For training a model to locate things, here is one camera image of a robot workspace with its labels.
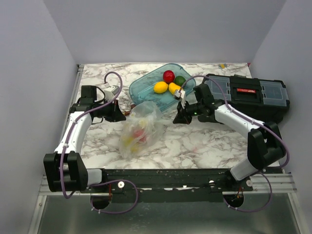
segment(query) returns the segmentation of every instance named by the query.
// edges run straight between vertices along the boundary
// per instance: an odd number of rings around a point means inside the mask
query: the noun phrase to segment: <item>white wall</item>
[[[288,167],[312,231],[312,1],[287,0],[251,64],[253,77],[280,79],[291,108],[281,134],[291,151]]]
[[[77,66],[42,0],[0,7],[0,233],[27,233]]]
[[[73,57],[250,62],[285,0],[44,0]]]

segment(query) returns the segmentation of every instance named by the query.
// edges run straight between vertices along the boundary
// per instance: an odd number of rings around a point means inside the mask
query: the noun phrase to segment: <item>metal floor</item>
[[[262,206],[268,194],[247,194],[242,206]],[[224,203],[139,203],[126,214],[91,211],[89,196],[47,196],[40,234],[299,234],[287,194],[274,194],[271,204],[257,213],[241,213]],[[130,204],[111,204],[124,210]]]

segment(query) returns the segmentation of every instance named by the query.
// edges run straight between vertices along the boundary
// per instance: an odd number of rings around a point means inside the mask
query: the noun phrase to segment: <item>blue plastic container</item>
[[[171,70],[175,74],[175,76],[183,76],[185,79],[191,77],[183,67],[175,63],[168,63],[163,65],[162,67],[153,70],[152,72],[142,76],[141,78],[134,81],[129,87],[129,93],[132,101],[135,105],[139,105],[144,101],[153,101],[159,107],[159,109],[163,112],[170,106],[177,104],[177,100],[174,96],[167,90],[163,94],[156,94],[154,92],[154,85],[163,81],[162,75],[165,71]],[[195,87],[196,82],[194,79],[187,82],[186,86],[183,88],[186,95],[190,94]]]

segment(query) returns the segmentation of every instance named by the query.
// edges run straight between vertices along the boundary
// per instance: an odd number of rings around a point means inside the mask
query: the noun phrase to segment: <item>clear plastic bag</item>
[[[123,125],[119,150],[124,158],[155,144],[163,135],[162,112],[152,101],[145,101],[132,109]]]

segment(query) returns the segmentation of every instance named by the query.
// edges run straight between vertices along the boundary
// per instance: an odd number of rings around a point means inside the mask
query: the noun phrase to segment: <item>marble surface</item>
[[[130,110],[130,84],[164,64],[92,64],[85,65],[81,85],[103,87],[103,77],[109,71],[119,73],[124,82],[118,98],[122,111]],[[251,78],[247,64],[180,64],[190,75],[243,75]],[[118,85],[118,78],[108,77],[110,85]],[[191,94],[190,103],[195,99]],[[123,158],[118,141],[123,123],[92,125],[86,133],[81,157],[87,168],[107,169],[167,169],[167,168],[230,168],[246,156],[246,140],[229,127],[216,123],[200,123],[196,118],[190,125],[172,124],[176,106],[164,112],[165,133],[160,141],[140,155]]]

